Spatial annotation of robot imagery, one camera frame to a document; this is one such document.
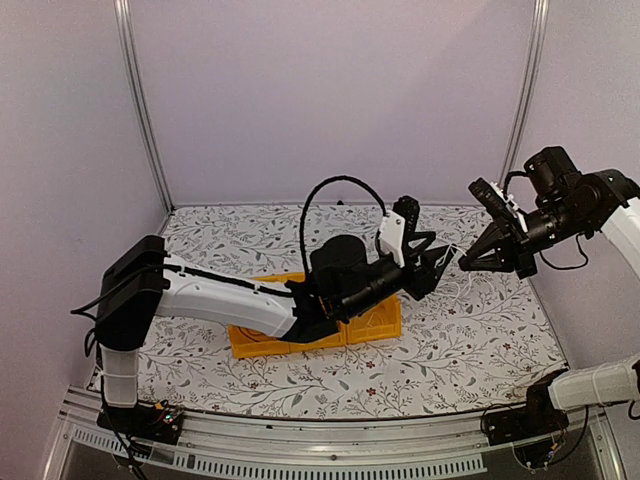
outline table surface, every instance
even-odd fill
[[[300,211],[185,207],[172,215],[164,237],[172,254],[220,272],[296,272]],[[374,206],[314,206],[308,250],[350,233],[373,252],[379,221]],[[422,207],[420,229],[437,233],[434,245],[464,249],[488,221],[480,208]],[[423,301],[400,299],[401,338],[245,360],[232,356],[220,324],[157,317],[140,352],[140,397],[245,415],[407,417],[519,402],[528,385],[565,364],[534,292],[515,274],[469,275],[452,262]]]

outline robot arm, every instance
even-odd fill
[[[174,443],[158,413],[137,402],[138,350],[154,315],[187,316],[257,330],[289,342],[309,343],[338,332],[390,295],[415,300],[432,292],[454,255],[450,246],[427,250],[433,232],[416,232],[420,207],[400,198],[378,231],[379,258],[368,263],[357,237],[339,235],[310,255],[304,282],[263,283],[194,268],[169,256],[164,240],[143,238],[104,274],[94,328],[102,355],[106,415],[99,424],[125,434]],[[411,243],[420,241],[415,246]]]
[[[640,277],[640,188],[617,170],[583,175],[562,147],[529,159],[525,172],[538,196],[523,212],[512,195],[478,179],[471,193],[493,218],[459,261],[462,270],[537,273],[533,255],[573,235],[601,231]],[[493,443],[550,433],[568,424],[565,410],[640,400],[640,354],[582,370],[561,370],[527,390],[527,405],[483,417]]]
[[[537,210],[525,213],[495,184],[482,178],[469,186],[493,218],[460,259],[462,270],[537,273],[534,254],[574,235],[602,231],[639,272],[634,243],[640,214],[640,187],[617,170],[582,174],[562,147],[547,147],[524,165],[536,190]]]

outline yellow crate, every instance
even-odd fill
[[[392,295],[368,312],[352,318],[346,330],[349,345],[399,337],[402,335],[400,300]]]
[[[282,282],[293,280],[302,282],[304,273],[288,273],[259,277],[261,282]],[[354,343],[395,338],[402,334],[402,312],[400,301],[395,295],[372,308],[363,315],[353,318],[349,325],[340,323],[339,332],[312,343],[290,343],[268,337],[248,328],[229,327],[231,350],[236,358],[260,357],[265,355],[286,355],[319,348],[334,348]]]

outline black cable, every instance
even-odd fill
[[[133,456],[133,452],[131,451],[129,446],[125,443],[125,441],[122,439],[120,434],[116,431],[116,429],[113,428],[113,424],[111,423],[111,419],[109,418],[107,399],[104,396],[104,378],[102,378],[100,381],[100,396],[102,397],[102,406],[103,406],[102,408],[104,411],[104,416],[107,419],[109,428],[114,433],[114,435],[118,439],[118,442],[120,443],[120,446],[122,447],[122,449],[127,454],[127,457],[129,458],[129,469],[131,470],[131,473],[133,473],[133,475],[138,480],[149,480],[147,476],[144,474],[144,472],[142,471],[142,469],[140,468],[140,463]]]
[[[507,173],[507,176],[504,179],[504,186],[502,188],[502,191],[504,192],[505,196],[509,192],[509,184],[511,183],[511,180],[514,177],[525,177],[525,178],[527,178],[528,175],[527,175],[526,172],[522,172],[520,170],[514,170],[512,172]]]
[[[83,305],[82,307],[74,308],[73,310],[71,310],[70,313],[71,313],[71,315],[82,315],[87,310],[89,310],[90,308],[95,307],[101,301],[103,301],[106,298],[109,298],[111,295],[116,293],[118,290],[123,288],[125,285],[127,285],[128,283],[133,281],[138,275],[141,275],[141,274],[143,274],[145,272],[150,272],[150,271],[158,270],[158,269],[160,269],[160,270],[173,270],[174,272],[179,272],[181,268],[182,267],[180,267],[178,265],[149,265],[148,267],[142,267],[142,268],[136,270],[135,272],[131,273],[130,275],[127,275],[120,282],[118,282],[117,285],[115,285],[114,287],[109,289],[109,291],[103,293],[98,298],[90,301],[89,303],[87,303],[86,305]]]
[[[84,356],[89,358],[91,356],[91,351],[96,344],[96,329],[90,329],[84,337]]]
[[[569,456],[575,452],[578,447],[580,446],[580,443],[582,442],[582,439],[584,438],[584,434],[587,433],[587,426],[589,425],[589,406],[585,406],[584,407],[584,424],[582,425],[582,431],[580,432],[580,436],[578,437],[578,440],[576,440],[576,443],[573,445],[573,447],[571,447],[571,450],[569,450],[564,457],[558,458],[557,460],[551,460],[551,462],[549,462],[549,467],[551,465],[557,465],[560,462],[564,462],[567,458],[569,458]]]
[[[236,285],[238,287],[248,288],[250,290],[257,290],[258,292],[268,293],[276,297],[293,298],[292,292],[283,292],[282,290],[276,290],[274,288],[265,287],[260,285],[256,289],[256,284],[242,278],[225,277],[224,275],[218,275],[217,273],[207,272],[205,270],[198,270],[197,268],[185,267],[184,273],[193,275],[195,277],[208,278],[209,280],[215,280],[221,283],[228,283],[230,285]]]
[[[629,412],[628,412],[629,419],[630,420],[634,420],[634,421],[635,420],[640,420],[640,415],[634,415],[633,414],[633,407],[635,406],[635,404],[636,404],[635,400],[632,401],[631,403],[629,403]]]
[[[509,410],[513,410],[513,407],[517,406],[517,404],[509,404],[509,403],[492,403],[487,408],[482,411],[482,416],[480,417],[480,431],[485,435],[489,436],[489,433],[484,429],[484,417],[487,415],[489,410],[493,410],[500,407],[507,407]]]
[[[87,318],[93,320],[94,322],[98,321],[98,319],[95,317],[95,315],[92,315],[92,314],[87,313],[87,312],[76,312],[76,313],[74,313],[74,315],[80,315],[82,317],[87,317]]]
[[[380,205],[380,208],[382,209],[382,215],[387,214],[387,209],[384,206],[384,202],[382,201],[382,198],[380,198],[380,195],[378,195],[378,193],[373,188],[371,188],[369,185],[367,185],[365,182],[363,182],[359,178],[352,177],[349,175],[337,175],[335,177],[329,177],[323,180],[322,182],[320,182],[315,187],[313,187],[313,190],[311,190],[311,193],[309,193],[307,200],[304,202],[304,207],[302,207],[302,214],[300,215],[300,254],[302,255],[302,266],[304,267],[305,277],[309,276],[309,263],[307,261],[307,249],[304,244],[304,224],[305,224],[305,220],[307,219],[307,212],[309,211],[309,207],[311,206],[311,202],[313,201],[313,198],[322,188],[324,188],[325,186],[331,183],[336,183],[341,181],[351,182],[365,189],[374,198],[374,200],[378,203],[378,205]]]
[[[549,260],[547,260],[542,252],[540,252],[540,258],[548,267],[553,268],[554,270],[577,270],[579,268],[586,267],[589,264],[589,257],[586,253],[584,253],[584,250],[582,249],[582,245],[580,244],[580,235],[581,234],[576,235],[576,243],[578,244],[578,252],[580,252],[580,255],[582,256],[582,258],[584,258],[584,263],[582,263],[581,265],[558,267],[557,265],[554,265]]]

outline purple wall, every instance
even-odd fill
[[[178,204],[301,201],[329,175],[472,203],[502,166],[533,2],[132,2]],[[336,186],[325,198],[369,200]]]
[[[640,180],[639,25],[634,0],[551,2],[521,162],[546,145],[563,145],[583,172],[618,168]],[[640,351],[640,280],[604,237],[583,245],[588,267],[556,272],[540,265],[533,279],[573,367]],[[580,261],[573,242],[553,248],[548,258]],[[625,409],[610,419],[629,478],[640,478],[640,425]]]
[[[0,3],[0,478],[36,478],[89,361],[68,315],[163,212],[112,2]]]

